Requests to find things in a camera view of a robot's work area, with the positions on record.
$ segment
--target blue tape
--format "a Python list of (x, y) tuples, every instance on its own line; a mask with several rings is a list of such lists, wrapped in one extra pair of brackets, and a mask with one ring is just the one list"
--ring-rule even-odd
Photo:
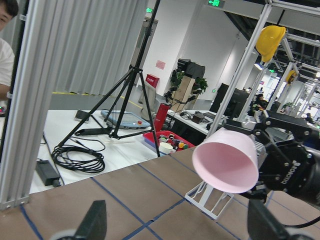
[(152, 220), (146, 222), (144, 225), (142, 225), (141, 227), (137, 228), (136, 230), (134, 230), (133, 232), (131, 232), (129, 235), (127, 235), (126, 237), (123, 238), (123, 240), (127, 240), (132, 238), (134, 235), (138, 234), (139, 232), (141, 232), (144, 228), (147, 228), (150, 232), (153, 233), (153, 235), (158, 238), (159, 240), (161, 240), (162, 238), (157, 235), (157, 233), (155, 233), (150, 227), (149, 225), (154, 223), (156, 220), (158, 220), (162, 215), (164, 215), (165, 213), (167, 213), (168, 211), (170, 211), (171, 209), (175, 208), (176, 206), (180, 205), (181, 203), (183, 203), (186, 199), (183, 198), (181, 200), (179, 200), (178, 202), (176, 202), (175, 204), (173, 204), (171, 207), (169, 207), (168, 209), (164, 210), (163, 212), (161, 212), (160, 214), (158, 214), (157, 216), (155, 216)]
[(234, 235), (231, 231), (229, 231), (225, 226), (223, 226), (221, 223), (216, 222), (216, 224), (218, 224), (221, 228), (223, 228), (227, 233), (231, 234), (235, 239), (241, 240), (241, 238), (237, 237), (236, 235)]
[[(310, 220), (305, 219), (304, 217), (300, 216), (298, 213), (292, 211), (291, 209), (287, 208), (286, 206), (282, 205), (280, 202), (272, 199), (272, 201), (276, 202), (277, 204), (279, 204), (281, 207), (287, 209), (288, 211), (292, 212), (293, 214), (297, 215), (298, 217), (300, 217), (301, 219), (305, 220), (306, 222), (309, 222)], [(317, 225), (313, 224), (312, 226), (314, 226), (315, 228), (320, 230), (320, 227), (318, 227)]]
[(179, 161), (178, 159), (176, 159), (174, 156), (172, 156), (170, 154), (170, 157), (172, 157), (174, 160), (176, 160), (178, 163), (180, 163), (182, 166), (184, 166), (185, 168), (189, 169), (191, 172), (195, 173), (198, 175), (198, 173), (196, 171), (194, 171), (193, 169), (191, 169), (190, 167), (188, 167), (187, 165), (185, 165), (183, 162)]
[(169, 189), (171, 189), (172, 191), (174, 191), (176, 194), (178, 194), (180, 197), (184, 198), (184, 196), (182, 196), (179, 192), (177, 192), (176, 190), (174, 190), (172, 187), (170, 187), (167, 183), (165, 183), (164, 181), (162, 181), (159, 177), (157, 177), (156, 175), (154, 175), (152, 172), (150, 172), (148, 169), (146, 169), (144, 166), (142, 166), (140, 163), (138, 163), (138, 165), (144, 169), (146, 172), (148, 172), (149, 174), (151, 174), (153, 177), (155, 177), (156, 179), (158, 179), (161, 183), (163, 183), (165, 186), (167, 186)]
[(124, 207), (131, 215), (133, 215), (140, 223), (145, 224), (140, 217), (138, 217), (129, 207), (127, 207), (119, 198), (113, 195), (108, 189), (106, 189), (100, 182), (98, 182), (94, 177), (90, 177), (100, 188), (106, 191), (111, 197), (113, 197), (122, 207)]
[(270, 200), (272, 199), (274, 193), (275, 193), (275, 192), (272, 191), (271, 194), (270, 194), (270, 197), (267, 198), (266, 203), (265, 203), (265, 207), (266, 207), (266, 208), (268, 207), (268, 205), (269, 205), (269, 203), (270, 203)]
[(31, 229), (33, 230), (33, 232), (35, 233), (35, 235), (40, 239), (40, 240), (44, 240), (44, 238), (41, 236), (40, 232), (38, 231), (36, 225), (31, 221), (30, 217), (28, 216), (25, 208), (23, 205), (20, 205), (20, 210), (24, 216), (24, 218), (26, 219), (27, 223), (29, 224), (29, 226), (31, 227)]

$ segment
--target power adapter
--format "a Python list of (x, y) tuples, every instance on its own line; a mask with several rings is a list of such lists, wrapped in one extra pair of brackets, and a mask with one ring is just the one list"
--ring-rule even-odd
[(48, 160), (37, 161), (35, 170), (45, 186), (61, 186), (59, 181), (60, 176), (57, 174)]

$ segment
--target red box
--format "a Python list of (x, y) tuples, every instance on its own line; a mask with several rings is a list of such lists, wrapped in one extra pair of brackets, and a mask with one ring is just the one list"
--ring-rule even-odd
[[(172, 131), (158, 131), (155, 133), (156, 137), (159, 138), (160, 135), (165, 135), (165, 136), (168, 136), (169, 134), (173, 134), (174, 135), (174, 138), (177, 139), (177, 140), (181, 140), (182, 142), (184, 142), (185, 144), (188, 144), (189, 148), (192, 148), (194, 147), (195, 145), (193, 145), (192, 143), (188, 142), (187, 140), (184, 140), (182, 137), (180, 137), (179, 135), (175, 134), (174, 132)], [(148, 143), (149, 145), (151, 145), (152, 147), (156, 147), (155, 145), (155, 140), (154, 140), (154, 135), (152, 132), (147, 132), (147, 133), (144, 133), (143, 134), (144, 136), (144, 141), (146, 143)]]
[(152, 87), (156, 88), (159, 81), (159, 77), (147, 74), (145, 81), (149, 83)]

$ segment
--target yellow stripe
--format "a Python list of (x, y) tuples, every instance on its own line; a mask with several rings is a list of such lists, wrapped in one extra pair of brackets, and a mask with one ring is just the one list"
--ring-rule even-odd
[(138, 108), (140, 108), (140, 109), (143, 108), (142, 106), (139, 106), (138, 104), (134, 103), (133, 101), (130, 101), (130, 100), (129, 100), (128, 102), (131, 103), (132, 105), (135, 105), (136, 107), (138, 107)]
[[(52, 94), (61, 94), (61, 95), (78, 95), (77, 93), (72, 93), (72, 92), (57, 92), (57, 91), (54, 91)], [(83, 94), (81, 94), (81, 95), (83, 95), (83, 96), (97, 96), (97, 95), (90, 95), (90, 94), (87, 94), (87, 93), (83, 93)], [(136, 106), (136, 107), (138, 107), (138, 108), (140, 108), (140, 109), (142, 109), (142, 107), (141, 106), (139, 106), (138, 104), (136, 104), (136, 103), (134, 103), (133, 101), (128, 101), (129, 103), (131, 103), (132, 105), (134, 105), (134, 106)]]

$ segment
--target red tray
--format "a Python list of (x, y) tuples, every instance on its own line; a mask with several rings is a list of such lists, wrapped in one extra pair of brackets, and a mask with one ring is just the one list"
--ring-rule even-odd
[[(180, 137), (179, 135), (175, 134), (174, 132), (172, 131), (158, 131), (155, 133), (156, 137), (159, 138), (160, 135), (165, 135), (165, 136), (168, 136), (169, 134), (173, 134), (174, 135), (174, 138), (177, 139), (177, 140), (181, 140), (182, 142), (184, 142), (185, 144), (188, 144), (189, 148), (192, 148), (194, 147), (195, 145), (193, 145), (192, 143), (188, 142), (187, 140), (184, 140), (182, 137)], [(152, 132), (148, 132), (148, 133), (144, 133), (143, 134), (143, 137), (144, 137), (144, 141), (146, 143), (148, 143), (149, 145), (151, 145), (152, 147), (156, 147), (155, 145), (155, 140), (154, 140), (154, 135)]]

